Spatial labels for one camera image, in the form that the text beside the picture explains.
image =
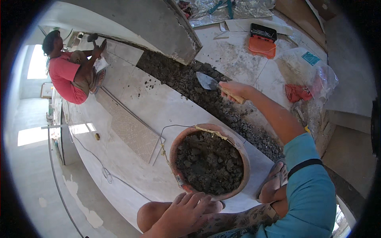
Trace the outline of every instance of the knee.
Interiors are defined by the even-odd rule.
[[[160,202],[149,202],[144,204],[138,211],[137,224],[139,229],[144,233],[160,219]]]

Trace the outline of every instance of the terracotta bowl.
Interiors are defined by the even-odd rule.
[[[249,157],[248,154],[245,150],[245,147],[243,146],[243,142],[232,132],[229,130],[222,128],[220,126],[214,125],[214,124],[198,124],[198,127],[212,130],[212,131],[219,131],[221,135],[226,136],[228,140],[234,145],[235,148],[239,151],[239,154],[241,155],[242,162],[243,162],[243,178],[241,181],[241,184],[239,187],[235,190],[233,190],[230,193],[222,194],[222,195],[211,195],[212,196],[212,201],[221,201],[225,200],[228,198],[231,198],[235,195],[237,195],[242,189],[246,186],[247,182],[249,181],[250,177],[250,162],[249,162]],[[186,136],[192,135],[194,133],[200,132],[200,130],[194,128],[194,127],[189,127],[185,130],[183,130],[173,141],[170,154],[169,154],[169,162],[170,162],[170,167],[172,169],[173,175],[175,176],[179,187],[184,189],[186,192],[198,192],[196,191],[185,179],[181,171],[177,168],[176,165],[176,160],[177,160],[177,155],[178,155],[178,147],[179,145],[182,144],[183,140],[185,139]]]

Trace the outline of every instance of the hammer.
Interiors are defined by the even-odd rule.
[[[94,34],[91,34],[87,37],[87,42],[93,42],[94,44],[94,47],[97,47],[96,43],[95,43],[95,40],[98,39],[98,34],[97,33],[94,33]]]

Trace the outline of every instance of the trowel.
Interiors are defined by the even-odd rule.
[[[228,89],[223,88],[219,85],[219,83],[212,77],[207,76],[204,73],[201,72],[196,72],[197,79],[199,80],[201,86],[204,89],[207,90],[217,90],[219,88],[222,92],[226,93],[227,95],[231,96],[234,98],[238,103],[244,104],[246,102],[246,99],[240,96],[235,96],[233,95]]]

